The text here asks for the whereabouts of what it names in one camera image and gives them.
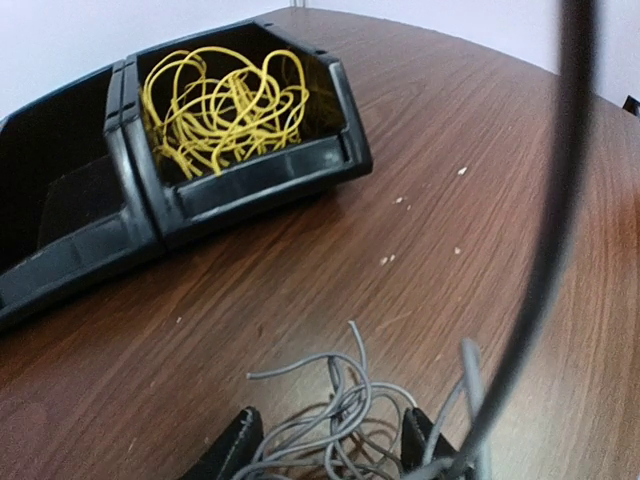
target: black cable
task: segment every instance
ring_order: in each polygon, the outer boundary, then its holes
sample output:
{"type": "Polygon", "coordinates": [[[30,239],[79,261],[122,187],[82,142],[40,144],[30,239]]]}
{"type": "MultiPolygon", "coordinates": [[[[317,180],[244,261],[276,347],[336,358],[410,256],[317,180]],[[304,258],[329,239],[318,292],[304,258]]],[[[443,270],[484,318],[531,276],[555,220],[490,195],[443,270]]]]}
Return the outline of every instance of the black cable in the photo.
{"type": "Polygon", "coordinates": [[[556,134],[538,247],[511,337],[447,480],[463,474],[495,426],[558,296],[569,257],[589,129],[596,8],[595,0],[564,0],[562,4],[556,134]]]}

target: black plastic bin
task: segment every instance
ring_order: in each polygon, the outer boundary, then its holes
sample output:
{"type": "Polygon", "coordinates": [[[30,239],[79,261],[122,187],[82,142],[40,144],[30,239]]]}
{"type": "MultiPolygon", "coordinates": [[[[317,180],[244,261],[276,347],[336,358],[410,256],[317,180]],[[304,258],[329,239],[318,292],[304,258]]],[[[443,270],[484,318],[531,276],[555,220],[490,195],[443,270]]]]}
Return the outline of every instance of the black plastic bin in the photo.
{"type": "Polygon", "coordinates": [[[122,83],[122,70],[113,81],[112,70],[0,122],[0,329],[164,251],[134,182],[117,108],[103,136],[107,92],[122,83]]]}
{"type": "MultiPolygon", "coordinates": [[[[212,72],[218,78],[233,69],[218,57],[208,66],[208,74],[212,72]]],[[[281,72],[270,73],[282,77],[281,72]]],[[[154,95],[160,96],[158,101],[165,104],[165,111],[170,91],[169,82],[163,83],[162,78],[154,87],[154,95]]],[[[127,145],[156,227],[169,247],[372,170],[369,146],[340,61],[290,38],[269,23],[242,22],[129,56],[122,95],[110,92],[109,103],[118,100],[127,145]],[[225,170],[221,176],[210,174],[187,181],[156,167],[151,135],[142,118],[140,86],[167,54],[214,45],[238,51],[256,65],[273,50],[289,48],[301,59],[314,89],[310,88],[302,143],[257,156],[225,170]]]]}

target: white wall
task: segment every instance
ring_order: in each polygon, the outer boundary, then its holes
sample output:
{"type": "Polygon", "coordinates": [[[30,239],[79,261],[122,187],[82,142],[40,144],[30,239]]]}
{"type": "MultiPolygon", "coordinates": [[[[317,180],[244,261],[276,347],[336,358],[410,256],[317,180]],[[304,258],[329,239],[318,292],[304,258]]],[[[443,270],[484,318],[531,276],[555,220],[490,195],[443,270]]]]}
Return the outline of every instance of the white wall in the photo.
{"type": "MultiPolygon", "coordinates": [[[[640,98],[640,0],[600,0],[595,90],[617,105],[640,98]]],[[[307,0],[310,7],[437,30],[557,71],[558,0],[307,0]]]]}
{"type": "Polygon", "coordinates": [[[0,119],[142,48],[287,0],[0,0],[0,119]]]}

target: wooden table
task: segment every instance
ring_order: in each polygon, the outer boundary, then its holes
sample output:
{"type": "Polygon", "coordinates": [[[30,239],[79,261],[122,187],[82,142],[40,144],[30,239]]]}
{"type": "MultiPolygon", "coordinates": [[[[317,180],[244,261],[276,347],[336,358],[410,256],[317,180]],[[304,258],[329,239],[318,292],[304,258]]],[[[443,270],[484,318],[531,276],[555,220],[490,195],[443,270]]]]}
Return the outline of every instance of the wooden table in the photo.
{"type": "MultiPolygon", "coordinates": [[[[373,175],[2,336],[3,479],[174,479],[243,406],[270,425],[326,398],[322,366],[257,383],[245,373],[355,354],[350,319],[372,375],[431,416],[461,372],[461,338],[493,372],[534,246],[556,77],[388,21],[267,18],[344,61],[373,175]]],[[[640,473],[640,123],[603,100],[594,120],[575,254],[492,436],[496,479],[640,473]]],[[[464,410],[445,427],[455,444],[464,410]]]]}

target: gray wire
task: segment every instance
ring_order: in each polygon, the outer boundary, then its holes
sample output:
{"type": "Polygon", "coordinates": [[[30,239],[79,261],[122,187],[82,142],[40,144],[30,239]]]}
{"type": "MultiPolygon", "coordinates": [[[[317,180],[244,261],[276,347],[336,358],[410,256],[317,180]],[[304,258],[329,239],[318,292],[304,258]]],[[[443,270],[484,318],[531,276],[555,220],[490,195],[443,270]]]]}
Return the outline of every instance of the gray wire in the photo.
{"type": "MultiPolygon", "coordinates": [[[[332,466],[337,466],[337,467],[342,466],[342,464],[337,460],[331,460],[331,465],[332,466]]],[[[248,475],[250,475],[250,474],[252,474],[254,472],[259,472],[260,470],[265,470],[267,468],[323,467],[323,466],[324,466],[324,461],[323,460],[318,460],[318,459],[268,460],[268,461],[260,462],[260,463],[251,463],[251,464],[241,468],[240,470],[238,470],[235,473],[235,475],[233,477],[231,477],[231,480],[241,480],[242,478],[245,478],[246,476],[248,476],[248,475]]],[[[384,478],[385,480],[396,480],[391,475],[389,475],[388,473],[386,473],[386,472],[384,472],[382,470],[376,469],[372,465],[367,465],[366,463],[356,463],[355,466],[357,468],[361,469],[361,470],[366,471],[366,472],[374,473],[374,474],[384,478]]],[[[286,477],[284,475],[279,475],[279,477],[281,477],[283,479],[284,478],[289,479],[289,477],[286,477]]]]}
{"type": "Polygon", "coordinates": [[[428,465],[416,468],[414,471],[408,473],[403,477],[403,480],[435,480],[447,469],[451,468],[452,464],[452,458],[438,458],[428,465]]]}
{"type": "MultiPolygon", "coordinates": [[[[461,344],[462,365],[464,366],[464,384],[467,390],[467,406],[469,417],[472,419],[478,415],[478,410],[484,399],[484,386],[480,374],[480,349],[476,343],[463,338],[461,344]]],[[[475,461],[476,480],[489,480],[491,478],[491,450],[489,442],[485,440],[480,448],[475,461]]]]}
{"type": "MultiPolygon", "coordinates": [[[[400,440],[402,428],[402,410],[396,397],[404,398],[413,408],[416,408],[416,401],[413,396],[404,388],[389,382],[372,382],[368,377],[367,354],[360,332],[355,323],[349,322],[349,326],[354,334],[358,350],[360,353],[360,363],[350,355],[340,352],[325,352],[310,355],[307,358],[294,362],[275,370],[251,373],[247,375],[249,379],[261,380],[292,372],[318,360],[326,359],[329,380],[333,388],[333,394],[326,406],[315,415],[288,420],[273,428],[256,449],[252,462],[247,467],[241,469],[234,475],[232,480],[242,480],[248,477],[249,480],[285,480],[288,477],[267,472],[273,468],[292,468],[300,466],[324,467],[329,480],[367,480],[370,475],[374,475],[384,480],[393,480],[383,467],[385,462],[391,461],[398,469],[398,474],[402,476],[402,463],[393,451],[397,448],[400,440]],[[346,388],[346,375],[344,364],[353,368],[357,373],[356,384],[346,388]],[[377,399],[387,399],[391,402],[396,412],[396,424],[394,435],[391,438],[388,448],[375,442],[367,435],[362,425],[371,407],[377,399]],[[315,431],[321,424],[328,422],[329,433],[321,438],[303,441],[304,437],[315,431]],[[267,453],[267,448],[275,442],[276,438],[287,431],[293,431],[292,435],[278,442],[276,446],[267,453]],[[381,454],[375,461],[368,457],[367,463],[356,463],[344,448],[343,441],[347,438],[360,439],[360,448],[368,446],[372,450],[381,454]],[[320,454],[319,458],[300,458],[300,455],[320,454]],[[338,474],[336,468],[344,469],[338,474]]],[[[478,361],[479,352],[477,347],[470,340],[465,340],[462,345],[463,363],[465,366],[464,381],[458,381],[442,406],[436,422],[427,439],[424,454],[424,462],[415,473],[405,476],[403,480],[411,480],[415,475],[416,480],[430,480],[443,474],[448,469],[453,460],[450,458],[433,459],[433,454],[438,437],[442,431],[445,419],[449,415],[457,398],[460,396],[463,387],[469,391],[470,414],[473,419],[475,408],[482,402],[482,383],[479,373],[478,361]]],[[[485,470],[485,465],[481,459],[476,460],[481,471],[485,470]]],[[[488,476],[480,476],[479,480],[489,480],[488,476]]]]}
{"type": "Polygon", "coordinates": [[[438,416],[436,417],[436,421],[433,424],[433,428],[429,432],[429,437],[427,438],[427,446],[424,449],[424,456],[422,457],[422,465],[428,465],[431,463],[433,459],[433,452],[436,449],[436,444],[438,443],[438,437],[440,436],[440,432],[442,431],[442,426],[444,425],[444,421],[447,416],[451,412],[451,409],[455,405],[460,393],[462,392],[463,382],[462,379],[458,380],[449,392],[449,396],[445,400],[440,412],[438,412],[438,416]]]}
{"type": "Polygon", "coordinates": [[[366,392],[366,398],[364,400],[364,404],[362,408],[360,409],[360,411],[354,412],[354,415],[352,415],[353,418],[349,419],[350,423],[348,423],[348,426],[344,427],[342,431],[334,435],[329,435],[327,438],[311,441],[301,445],[295,445],[282,450],[278,450],[276,453],[269,455],[268,457],[269,460],[277,460],[278,458],[282,458],[283,456],[290,455],[292,453],[300,452],[303,450],[326,447],[327,445],[333,443],[335,440],[341,440],[342,438],[348,437],[351,434],[351,432],[362,422],[362,420],[364,420],[364,418],[367,416],[367,413],[369,413],[369,409],[371,408],[371,383],[369,382],[369,379],[364,373],[362,366],[358,362],[356,362],[352,357],[350,357],[349,355],[345,355],[344,353],[341,353],[341,352],[317,353],[314,355],[310,355],[309,357],[299,360],[295,363],[292,363],[291,365],[288,365],[286,367],[278,368],[276,370],[271,370],[268,372],[250,373],[247,375],[247,378],[249,378],[250,380],[264,380],[267,378],[284,375],[285,373],[289,373],[289,372],[292,372],[293,370],[304,367],[309,363],[321,360],[323,358],[330,358],[330,357],[335,357],[335,358],[344,360],[358,372],[358,375],[360,375],[360,378],[364,383],[364,389],[366,392]]]}
{"type": "Polygon", "coordinates": [[[372,382],[368,378],[367,353],[364,341],[354,322],[349,322],[356,343],[358,345],[360,362],[353,357],[340,352],[326,352],[314,354],[291,365],[272,371],[251,373],[247,378],[252,380],[268,379],[278,375],[284,375],[298,368],[302,368],[312,362],[326,359],[329,371],[329,379],[333,387],[333,395],[327,405],[315,415],[288,420],[273,428],[256,449],[251,464],[234,475],[234,480],[249,477],[250,480],[284,480],[285,476],[267,472],[273,468],[289,468],[296,466],[323,466],[330,480],[366,480],[369,475],[374,475],[385,480],[393,480],[383,470],[384,463],[392,461],[402,471],[400,459],[393,453],[400,440],[402,427],[402,409],[395,398],[399,395],[406,399],[413,407],[416,406],[413,396],[404,388],[388,382],[372,382]],[[357,373],[357,383],[346,388],[346,375],[343,366],[353,368],[357,373]],[[391,402],[396,412],[396,424],[394,435],[391,438],[389,448],[376,443],[362,429],[362,424],[371,411],[373,402],[385,398],[391,402]],[[328,422],[329,434],[311,441],[303,441],[303,438],[315,431],[324,422],[328,422]],[[277,442],[276,446],[267,453],[267,449],[277,438],[291,430],[293,434],[277,442]],[[375,461],[369,457],[366,463],[356,463],[349,458],[342,444],[347,438],[359,438],[361,447],[369,447],[381,454],[381,458],[375,461]],[[299,458],[300,455],[320,453],[320,458],[309,460],[299,458]],[[338,475],[336,468],[345,469],[338,475]]]}

